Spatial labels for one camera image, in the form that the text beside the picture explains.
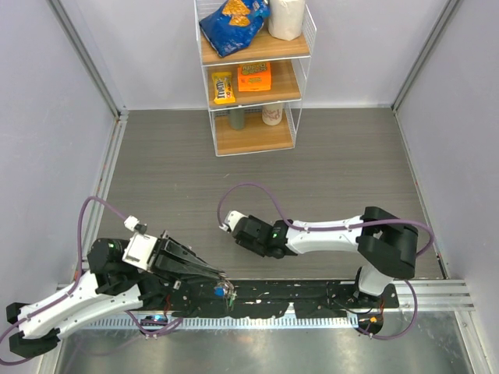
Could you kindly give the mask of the key with blue tag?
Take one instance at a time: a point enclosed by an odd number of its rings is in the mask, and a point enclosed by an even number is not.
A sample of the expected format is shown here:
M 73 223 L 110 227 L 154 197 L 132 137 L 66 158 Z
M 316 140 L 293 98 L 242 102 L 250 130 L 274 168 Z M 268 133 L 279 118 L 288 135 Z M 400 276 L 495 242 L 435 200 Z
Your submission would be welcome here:
M 214 294 L 218 297 L 225 297 L 225 289 L 224 288 L 215 288 L 214 289 Z

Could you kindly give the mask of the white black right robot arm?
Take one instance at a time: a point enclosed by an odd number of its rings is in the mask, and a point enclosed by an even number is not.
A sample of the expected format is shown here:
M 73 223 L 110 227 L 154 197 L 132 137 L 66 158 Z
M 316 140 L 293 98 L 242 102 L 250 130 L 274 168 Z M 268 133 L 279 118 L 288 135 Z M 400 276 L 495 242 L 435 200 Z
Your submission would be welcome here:
M 377 302 L 393 280 L 411 280 L 416 272 L 417 228 L 375 206 L 342 221 L 279 220 L 273 224 L 232 210 L 224 220 L 224 229 L 238 245 L 262 257 L 281 259 L 311 252 L 360 254 L 367 264 L 358 270 L 352 296 L 363 307 Z

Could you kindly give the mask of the key with green tag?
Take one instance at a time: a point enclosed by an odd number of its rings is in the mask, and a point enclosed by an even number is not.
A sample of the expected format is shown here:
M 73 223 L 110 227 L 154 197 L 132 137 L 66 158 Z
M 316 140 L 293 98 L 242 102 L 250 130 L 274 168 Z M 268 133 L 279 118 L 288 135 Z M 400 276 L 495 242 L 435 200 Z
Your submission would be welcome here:
M 228 299 L 228 310 L 233 310 L 235 301 L 235 294 L 231 295 Z

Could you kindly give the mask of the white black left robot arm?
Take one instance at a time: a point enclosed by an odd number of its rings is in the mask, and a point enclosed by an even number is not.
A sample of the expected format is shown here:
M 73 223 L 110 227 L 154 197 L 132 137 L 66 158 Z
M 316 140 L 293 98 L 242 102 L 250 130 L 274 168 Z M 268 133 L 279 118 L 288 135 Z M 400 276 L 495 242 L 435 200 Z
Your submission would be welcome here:
M 9 350 L 22 358 L 43 355 L 80 327 L 129 310 L 156 310 L 195 278 L 220 281 L 225 274 L 168 236 L 134 233 L 128 239 L 99 238 L 87 256 L 88 271 L 33 304 L 6 308 L 16 332 Z

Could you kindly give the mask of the metal key organizer with rings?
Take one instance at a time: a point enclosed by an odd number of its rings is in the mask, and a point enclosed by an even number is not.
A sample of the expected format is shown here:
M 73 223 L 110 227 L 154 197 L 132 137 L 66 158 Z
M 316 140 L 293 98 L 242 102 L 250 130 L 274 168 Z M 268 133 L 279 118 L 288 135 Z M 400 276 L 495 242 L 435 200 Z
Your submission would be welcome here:
M 229 281 L 228 279 L 223 277 L 219 280 L 219 282 L 217 282 L 214 289 L 215 288 L 224 288 L 225 289 L 225 297 L 223 297 L 223 299 L 225 300 L 226 308 L 228 310 L 229 297 L 231 295 L 235 294 L 235 298 L 237 298 L 237 293 L 236 293 L 234 284 L 231 281 Z

